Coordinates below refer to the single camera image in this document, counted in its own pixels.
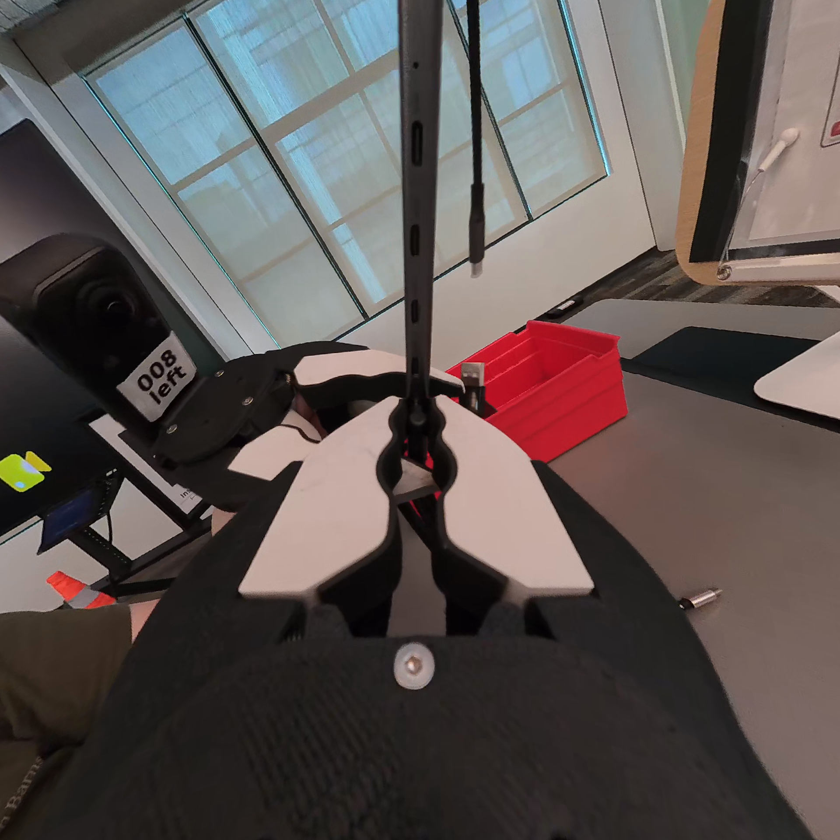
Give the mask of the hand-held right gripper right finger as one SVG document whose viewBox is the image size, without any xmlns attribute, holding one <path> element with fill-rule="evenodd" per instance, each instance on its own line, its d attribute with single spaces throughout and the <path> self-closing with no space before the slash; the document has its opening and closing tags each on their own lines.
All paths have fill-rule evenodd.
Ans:
<svg viewBox="0 0 840 840">
<path fill-rule="evenodd" d="M 585 568 L 530 457 L 507 435 L 446 396 L 440 441 L 455 458 L 442 489 L 444 535 L 453 548 L 500 574 L 500 598 L 589 595 Z"/>
</svg>

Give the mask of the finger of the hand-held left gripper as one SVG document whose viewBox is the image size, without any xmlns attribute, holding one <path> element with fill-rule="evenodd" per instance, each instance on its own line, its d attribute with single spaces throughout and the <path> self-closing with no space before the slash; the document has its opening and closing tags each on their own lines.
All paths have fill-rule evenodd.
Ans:
<svg viewBox="0 0 840 840">
<path fill-rule="evenodd" d="M 409 396 L 405 358 L 381 350 L 304 356 L 291 373 L 291 385 L 295 396 L 313 410 Z"/>
<path fill-rule="evenodd" d="M 274 427 L 242 447 L 227 469 L 271 481 L 290 464 L 306 460 L 320 443 L 299 427 Z"/>
</svg>

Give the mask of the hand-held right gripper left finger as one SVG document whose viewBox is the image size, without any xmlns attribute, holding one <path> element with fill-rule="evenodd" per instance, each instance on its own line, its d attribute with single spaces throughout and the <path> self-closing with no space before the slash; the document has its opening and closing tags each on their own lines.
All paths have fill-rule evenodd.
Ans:
<svg viewBox="0 0 840 840">
<path fill-rule="evenodd" d="M 310 601 L 396 535 L 403 470 L 392 416 L 402 403 L 387 396 L 310 446 L 239 584 L 243 597 Z"/>
</svg>

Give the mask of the red plastic bin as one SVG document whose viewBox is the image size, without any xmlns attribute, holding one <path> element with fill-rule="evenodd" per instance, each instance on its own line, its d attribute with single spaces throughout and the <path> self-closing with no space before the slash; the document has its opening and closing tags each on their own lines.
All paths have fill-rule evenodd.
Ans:
<svg viewBox="0 0 840 840">
<path fill-rule="evenodd" d="M 556 459 L 627 414 L 619 338 L 529 321 L 473 353 L 485 365 L 488 423 L 531 459 Z"/>
</svg>

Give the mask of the grey usb hub with cable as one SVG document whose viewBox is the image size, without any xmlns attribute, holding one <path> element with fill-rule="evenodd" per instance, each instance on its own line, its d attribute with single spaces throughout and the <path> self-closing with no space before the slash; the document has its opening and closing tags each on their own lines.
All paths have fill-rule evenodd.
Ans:
<svg viewBox="0 0 840 840">
<path fill-rule="evenodd" d="M 425 466 L 431 379 L 440 91 L 445 2 L 398 3 L 406 342 L 405 447 Z"/>
</svg>

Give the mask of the black usb-a plug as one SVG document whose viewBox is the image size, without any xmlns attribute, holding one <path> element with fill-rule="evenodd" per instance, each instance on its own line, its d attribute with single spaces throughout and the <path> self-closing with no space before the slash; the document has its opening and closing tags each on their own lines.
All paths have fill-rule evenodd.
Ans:
<svg viewBox="0 0 840 840">
<path fill-rule="evenodd" d="M 460 364 L 460 380 L 465 393 L 459 403 L 481 418 L 488 419 L 497 413 L 497 409 L 487 401 L 485 385 L 486 366 L 481 362 L 463 361 Z"/>
</svg>

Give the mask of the black metal screen stand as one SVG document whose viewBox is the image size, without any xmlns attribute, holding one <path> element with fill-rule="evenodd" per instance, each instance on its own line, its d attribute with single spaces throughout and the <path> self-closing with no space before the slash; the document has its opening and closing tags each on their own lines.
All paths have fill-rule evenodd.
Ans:
<svg viewBox="0 0 840 840">
<path fill-rule="evenodd" d="M 74 544 L 106 569 L 106 577 L 98 584 L 100 591 L 112 595 L 150 592 L 153 581 L 138 583 L 133 578 L 156 564 L 168 561 L 172 555 L 183 552 L 195 541 L 207 536 L 211 529 L 210 517 L 197 521 L 187 530 L 182 529 L 175 536 L 132 560 L 115 546 L 112 536 L 111 510 L 122 485 L 123 474 L 118 469 L 112 469 L 98 478 L 91 488 L 100 493 L 101 518 L 65 541 Z"/>
</svg>

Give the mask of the small blue tablet screen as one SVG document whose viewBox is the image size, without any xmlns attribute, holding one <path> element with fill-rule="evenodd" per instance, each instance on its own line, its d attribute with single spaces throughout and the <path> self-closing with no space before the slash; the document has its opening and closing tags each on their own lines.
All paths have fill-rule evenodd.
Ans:
<svg viewBox="0 0 840 840">
<path fill-rule="evenodd" d="M 100 493 L 88 488 L 49 511 L 43 518 L 38 554 L 45 553 L 101 518 Z"/>
</svg>

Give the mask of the orange reflective cone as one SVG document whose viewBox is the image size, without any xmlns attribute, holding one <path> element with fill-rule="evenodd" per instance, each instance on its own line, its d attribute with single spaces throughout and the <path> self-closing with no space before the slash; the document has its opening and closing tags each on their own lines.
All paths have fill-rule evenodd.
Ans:
<svg viewBox="0 0 840 840">
<path fill-rule="evenodd" d="M 96 591 L 59 570 L 50 575 L 46 582 L 61 597 L 64 605 L 73 610 L 94 610 L 116 603 L 109 594 Z"/>
</svg>

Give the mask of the large paned window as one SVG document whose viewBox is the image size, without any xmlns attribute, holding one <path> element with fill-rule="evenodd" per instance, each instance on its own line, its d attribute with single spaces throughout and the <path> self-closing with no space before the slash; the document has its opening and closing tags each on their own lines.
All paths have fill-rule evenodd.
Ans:
<svg viewBox="0 0 840 840">
<path fill-rule="evenodd" d="M 607 177 L 563 2 L 481 2 L 491 245 Z M 82 74 L 279 344 L 403 297 L 397 2 L 193 3 Z"/>
</svg>

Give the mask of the dark green desk mat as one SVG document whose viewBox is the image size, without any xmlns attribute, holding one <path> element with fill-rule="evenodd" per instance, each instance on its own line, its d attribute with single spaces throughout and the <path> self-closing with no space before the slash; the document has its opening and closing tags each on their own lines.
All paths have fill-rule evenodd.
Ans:
<svg viewBox="0 0 840 840">
<path fill-rule="evenodd" d="M 626 373 L 758 406 L 755 383 L 815 345 L 813 339 L 687 327 L 621 364 Z"/>
</svg>

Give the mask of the black display screen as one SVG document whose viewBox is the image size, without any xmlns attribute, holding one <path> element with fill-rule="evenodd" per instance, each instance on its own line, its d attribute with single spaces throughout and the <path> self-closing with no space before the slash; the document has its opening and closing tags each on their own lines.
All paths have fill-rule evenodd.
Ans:
<svg viewBox="0 0 840 840">
<path fill-rule="evenodd" d="M 100 239 L 127 258 L 201 373 L 222 360 L 31 120 L 2 133 L 1 164 L 2 261 L 52 235 Z M 2 483 L 2 539 L 62 504 L 63 495 L 73 496 L 98 470 L 121 467 L 87 426 L 102 414 L 99 403 L 5 320 L 1 408 L 2 457 L 33 450 L 59 469 L 57 478 L 30 490 Z"/>
</svg>

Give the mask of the person's olive green shirt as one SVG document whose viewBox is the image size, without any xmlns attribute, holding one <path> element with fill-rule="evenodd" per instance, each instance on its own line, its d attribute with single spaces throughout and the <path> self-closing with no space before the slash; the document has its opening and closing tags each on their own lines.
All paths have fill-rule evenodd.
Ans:
<svg viewBox="0 0 840 840">
<path fill-rule="evenodd" d="M 38 838 L 135 637 L 129 605 L 1 615 L 1 837 Z"/>
</svg>

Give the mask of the wooden-edged sign stand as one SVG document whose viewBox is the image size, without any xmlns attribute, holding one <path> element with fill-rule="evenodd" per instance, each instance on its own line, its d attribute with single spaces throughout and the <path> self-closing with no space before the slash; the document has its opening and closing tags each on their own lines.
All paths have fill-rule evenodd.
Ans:
<svg viewBox="0 0 840 840">
<path fill-rule="evenodd" d="M 710 2 L 676 230 L 693 281 L 838 291 L 838 55 L 838 1 Z"/>
</svg>

